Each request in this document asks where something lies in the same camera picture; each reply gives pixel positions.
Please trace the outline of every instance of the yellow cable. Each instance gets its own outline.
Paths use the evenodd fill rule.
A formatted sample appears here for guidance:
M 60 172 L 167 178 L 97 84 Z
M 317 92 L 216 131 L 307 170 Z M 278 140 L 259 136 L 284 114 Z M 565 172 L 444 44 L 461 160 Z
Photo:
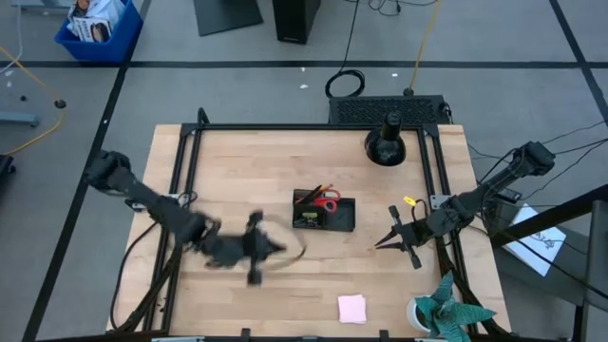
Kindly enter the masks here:
M 409 82 L 409 88 L 414 89 L 414 84 L 416 83 L 416 76 L 418 76 L 418 65 L 420 64 L 420 59 L 422 58 L 422 51 L 425 49 L 425 45 L 427 44 L 427 38 L 430 35 L 430 32 L 433 30 L 433 26 L 435 26 L 435 20 L 437 19 L 437 13 L 439 12 L 439 8 L 441 7 L 441 0 L 437 0 L 435 3 L 435 7 L 433 9 L 433 14 L 430 17 L 430 21 L 427 25 L 427 31 L 425 32 L 425 36 L 422 38 L 422 42 L 420 43 L 420 48 L 418 49 L 418 56 L 416 57 L 416 65 L 414 66 L 414 73 L 411 75 L 411 81 Z
M 52 88 L 48 87 L 44 82 L 40 81 L 40 79 L 38 77 L 36 77 L 34 74 L 32 74 L 29 70 L 27 70 L 18 60 L 16 60 L 14 57 L 12 57 L 12 55 L 6 51 L 3 47 L 0 47 L 0 51 L 2 51 L 4 54 L 7 55 L 7 57 L 9 57 L 19 68 L 21 68 L 32 80 L 36 81 L 36 83 L 38 83 L 46 92 L 47 94 L 51 97 L 54 98 L 56 101 L 61 100 L 61 96 L 58 95 L 58 93 L 53 90 Z M 33 143 L 39 142 L 40 140 L 42 140 L 44 137 L 46 137 L 47 135 L 49 135 L 50 133 L 52 133 L 53 131 L 57 130 L 57 128 L 59 128 L 59 126 L 62 124 L 62 122 L 64 121 L 64 117 L 66 116 L 66 111 L 62 108 L 59 108 L 59 111 L 61 112 L 61 114 L 59 115 L 59 119 L 57 120 L 57 123 L 55 123 L 55 125 L 53 127 L 51 127 L 49 130 L 47 130 L 46 132 L 43 132 L 41 135 L 37 136 L 36 138 L 22 144 L 21 146 L 3 153 L 6 156 L 9 155 L 13 155 L 23 149 L 25 149 L 26 147 L 32 145 Z

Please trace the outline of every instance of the white pot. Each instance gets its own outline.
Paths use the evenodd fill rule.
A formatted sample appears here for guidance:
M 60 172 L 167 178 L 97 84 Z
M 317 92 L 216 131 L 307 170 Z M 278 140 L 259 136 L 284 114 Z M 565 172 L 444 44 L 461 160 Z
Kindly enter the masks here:
M 416 299 L 412 298 L 408 303 L 408 307 L 406 308 L 408 322 L 412 327 L 414 327 L 415 330 L 424 333 L 430 333 L 430 329 L 422 325 L 422 323 L 420 323 L 420 320 L 418 320 L 418 317 L 416 316 L 417 307 L 418 305 L 416 305 Z

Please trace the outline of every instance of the potted plant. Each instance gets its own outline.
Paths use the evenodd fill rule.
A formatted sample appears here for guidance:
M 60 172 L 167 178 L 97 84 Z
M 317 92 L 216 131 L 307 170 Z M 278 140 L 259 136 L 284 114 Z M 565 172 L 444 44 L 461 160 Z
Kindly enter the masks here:
M 415 329 L 429 333 L 431 338 L 441 335 L 449 342 L 470 342 L 461 326 L 485 321 L 496 313 L 456 302 L 452 296 L 453 284 L 450 271 L 434 294 L 413 298 L 408 304 L 408 321 Z

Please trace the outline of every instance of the black pen holder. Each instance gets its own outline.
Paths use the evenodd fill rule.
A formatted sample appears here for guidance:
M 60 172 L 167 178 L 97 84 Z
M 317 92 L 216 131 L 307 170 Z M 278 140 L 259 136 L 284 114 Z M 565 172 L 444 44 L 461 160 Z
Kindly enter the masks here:
M 303 199 L 312 190 L 295 189 L 292 204 L 294 215 L 292 226 L 294 228 L 316 229 L 334 232 L 352 232 L 354 230 L 354 199 L 342 198 L 337 200 L 337 209 L 334 213 L 328 212 L 323 206 L 309 203 L 295 203 Z

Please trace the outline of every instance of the blue bin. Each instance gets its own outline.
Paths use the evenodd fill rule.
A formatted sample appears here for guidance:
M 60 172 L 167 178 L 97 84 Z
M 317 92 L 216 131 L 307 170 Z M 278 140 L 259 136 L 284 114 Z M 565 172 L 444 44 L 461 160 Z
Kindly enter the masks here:
M 143 21 L 131 0 L 121 1 L 125 4 L 123 15 L 116 23 L 112 36 L 107 42 L 81 42 L 67 29 L 69 23 L 67 19 L 55 35 L 55 42 L 66 47 L 69 53 L 79 61 L 122 62 L 131 41 L 142 28 Z

